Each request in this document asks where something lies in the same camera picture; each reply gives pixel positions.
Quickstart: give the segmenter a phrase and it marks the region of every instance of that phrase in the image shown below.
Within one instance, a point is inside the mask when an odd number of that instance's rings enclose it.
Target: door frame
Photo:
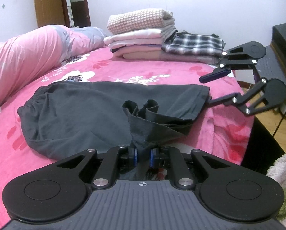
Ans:
[[[85,8],[85,12],[86,12],[86,14],[88,16],[88,18],[87,18],[88,26],[91,26],[89,6],[88,6],[88,3],[87,3],[87,0],[84,0],[84,8]],[[62,0],[62,9],[63,9],[65,25],[67,27],[70,27],[70,22],[69,22],[69,17],[68,17],[68,10],[67,10],[67,1],[66,0]]]

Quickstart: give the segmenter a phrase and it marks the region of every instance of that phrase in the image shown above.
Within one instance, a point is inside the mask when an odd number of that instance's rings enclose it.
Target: plaid shirt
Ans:
[[[225,42],[215,34],[177,33],[162,45],[162,50],[178,55],[210,55],[220,57]]]

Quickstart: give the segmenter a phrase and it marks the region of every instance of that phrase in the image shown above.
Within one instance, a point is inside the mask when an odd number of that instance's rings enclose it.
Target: folded clothes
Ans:
[[[113,56],[118,57],[122,56],[125,53],[132,53],[132,52],[142,52],[142,51],[155,51],[161,50],[161,45],[132,45],[132,46],[125,46],[121,47],[118,51],[112,52]]]
[[[126,46],[122,46],[122,47],[118,47],[118,48],[113,48],[113,49],[110,49],[110,51],[111,51],[112,53],[115,53],[116,51],[120,50],[120,49],[123,48],[123,47],[126,47]]]
[[[147,8],[125,14],[111,15],[107,29],[114,35],[133,30],[173,25],[173,13],[161,8]]]
[[[168,25],[166,27],[139,29],[123,34],[107,36],[104,39],[104,43],[106,45],[109,45],[115,41],[131,40],[131,39],[148,39],[148,38],[162,38],[163,41],[165,41],[175,31],[176,28],[174,27],[174,25]]]
[[[155,44],[155,45],[162,45],[163,39],[162,38],[150,38],[150,39],[134,39],[134,40],[123,40],[123,41],[115,41],[108,45],[109,48],[119,48],[123,46],[132,46],[132,45],[142,45],[142,44]]]
[[[125,53],[123,54],[123,57],[128,60],[144,59],[160,61],[200,62],[210,65],[218,63],[218,59],[214,56],[176,55],[172,53],[166,53],[163,50]]]
[[[179,55],[210,55],[220,57],[225,42],[215,34],[190,34],[177,33],[174,38],[167,40],[162,45],[162,50],[167,53]]]

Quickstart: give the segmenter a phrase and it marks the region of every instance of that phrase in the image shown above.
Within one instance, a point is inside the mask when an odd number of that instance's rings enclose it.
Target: cable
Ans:
[[[274,134],[273,134],[273,137],[275,136],[276,132],[278,131],[279,126],[281,125],[282,121],[283,121],[284,118],[285,118],[285,115],[286,115],[286,111],[285,111],[284,115],[282,116],[282,118],[280,119],[280,122],[279,122],[277,128],[275,129]]]

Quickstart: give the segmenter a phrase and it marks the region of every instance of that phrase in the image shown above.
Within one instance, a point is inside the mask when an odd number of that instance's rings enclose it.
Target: checkered fabric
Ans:
[[[120,15],[111,15],[107,29],[114,35],[133,30],[173,25],[173,13],[161,8],[147,8]]]
[[[177,33],[162,45],[162,50],[178,55],[208,55],[220,57],[225,42],[215,34]]]

